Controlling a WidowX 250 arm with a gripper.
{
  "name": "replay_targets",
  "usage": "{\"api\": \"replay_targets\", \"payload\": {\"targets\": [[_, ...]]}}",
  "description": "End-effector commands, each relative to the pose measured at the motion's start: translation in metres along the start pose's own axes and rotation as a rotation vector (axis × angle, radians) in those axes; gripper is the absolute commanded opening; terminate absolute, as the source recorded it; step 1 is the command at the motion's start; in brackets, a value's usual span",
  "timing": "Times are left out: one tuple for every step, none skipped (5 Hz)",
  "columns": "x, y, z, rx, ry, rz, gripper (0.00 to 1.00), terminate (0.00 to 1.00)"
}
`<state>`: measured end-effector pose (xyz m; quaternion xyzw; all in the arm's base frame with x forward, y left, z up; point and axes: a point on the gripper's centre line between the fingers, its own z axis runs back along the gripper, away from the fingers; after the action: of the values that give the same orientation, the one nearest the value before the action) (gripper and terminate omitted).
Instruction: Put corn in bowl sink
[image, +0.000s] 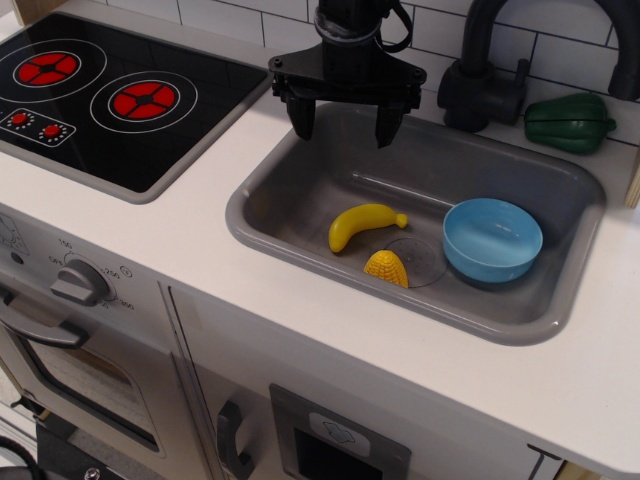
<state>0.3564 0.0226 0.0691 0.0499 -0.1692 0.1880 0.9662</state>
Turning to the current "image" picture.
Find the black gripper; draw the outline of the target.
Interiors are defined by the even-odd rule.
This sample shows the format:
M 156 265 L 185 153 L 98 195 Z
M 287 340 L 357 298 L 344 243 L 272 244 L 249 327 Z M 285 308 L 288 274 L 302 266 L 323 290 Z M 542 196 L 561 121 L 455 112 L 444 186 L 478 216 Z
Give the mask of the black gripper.
M 312 48 L 269 60 L 273 91 L 286 100 L 295 133 L 310 140 L 315 101 L 379 106 L 375 137 L 389 146 L 404 118 L 421 103 L 426 71 L 385 52 L 377 43 L 344 47 L 322 42 Z

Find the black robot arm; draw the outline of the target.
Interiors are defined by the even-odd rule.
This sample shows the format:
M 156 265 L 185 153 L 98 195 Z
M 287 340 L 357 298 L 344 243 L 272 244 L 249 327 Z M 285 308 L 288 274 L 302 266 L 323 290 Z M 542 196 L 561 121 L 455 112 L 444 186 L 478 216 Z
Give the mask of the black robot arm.
M 427 79 L 394 56 L 412 41 L 409 14 L 398 1 L 321 1 L 314 26 L 320 44 L 269 60 L 273 94 L 295 133 L 312 137 L 318 100 L 373 105 L 377 144 L 390 145 L 403 117 L 420 106 Z

